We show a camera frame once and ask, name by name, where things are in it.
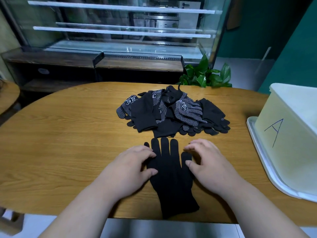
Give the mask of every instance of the plastic container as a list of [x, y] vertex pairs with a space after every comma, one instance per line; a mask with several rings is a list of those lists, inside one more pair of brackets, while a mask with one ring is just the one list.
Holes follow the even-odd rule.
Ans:
[[268, 176], [280, 179], [284, 193], [317, 202], [317, 88], [274, 83], [270, 91], [254, 124], [276, 172]]

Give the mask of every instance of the green wall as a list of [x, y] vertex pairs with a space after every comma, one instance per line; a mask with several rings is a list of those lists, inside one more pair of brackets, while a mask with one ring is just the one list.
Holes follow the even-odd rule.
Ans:
[[224, 33], [217, 56], [262, 59], [272, 47], [267, 58], [276, 59], [305, 13], [307, 1], [244, 0], [241, 25]]
[[317, 0], [313, 0], [259, 92], [272, 83], [317, 87]]

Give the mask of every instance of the person's left arm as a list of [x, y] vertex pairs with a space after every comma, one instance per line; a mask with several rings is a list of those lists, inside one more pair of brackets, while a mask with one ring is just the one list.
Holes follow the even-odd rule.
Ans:
[[157, 174], [152, 168], [141, 172], [142, 163], [155, 156], [152, 149], [143, 145], [122, 152], [39, 237], [100, 237], [113, 205]]

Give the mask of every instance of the oval wooden table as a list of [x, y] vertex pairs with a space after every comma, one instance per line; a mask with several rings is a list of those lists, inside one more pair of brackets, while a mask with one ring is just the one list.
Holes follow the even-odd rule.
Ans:
[[[0, 127], [0, 206], [21, 213], [58, 215], [120, 152], [150, 142], [119, 119], [116, 109], [132, 94], [165, 88], [163, 84], [92, 83], [58, 91], [25, 107]], [[317, 225], [317, 204], [287, 196], [266, 176], [246, 120], [257, 116], [267, 95], [236, 88], [181, 86], [192, 99], [214, 102], [231, 122], [228, 134], [182, 136], [180, 152], [197, 138], [215, 143], [238, 173], [301, 226]], [[234, 223], [228, 205], [194, 182], [200, 209], [174, 220]], [[147, 182], [113, 209], [113, 217], [161, 219], [158, 196]]]
[[19, 86], [13, 82], [3, 81], [0, 89], [0, 115], [6, 112], [18, 99]]

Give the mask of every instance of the glass panel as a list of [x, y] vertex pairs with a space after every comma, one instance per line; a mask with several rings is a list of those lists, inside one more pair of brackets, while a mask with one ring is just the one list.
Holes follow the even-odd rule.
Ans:
[[5, 0], [31, 46], [213, 61], [231, 0]]

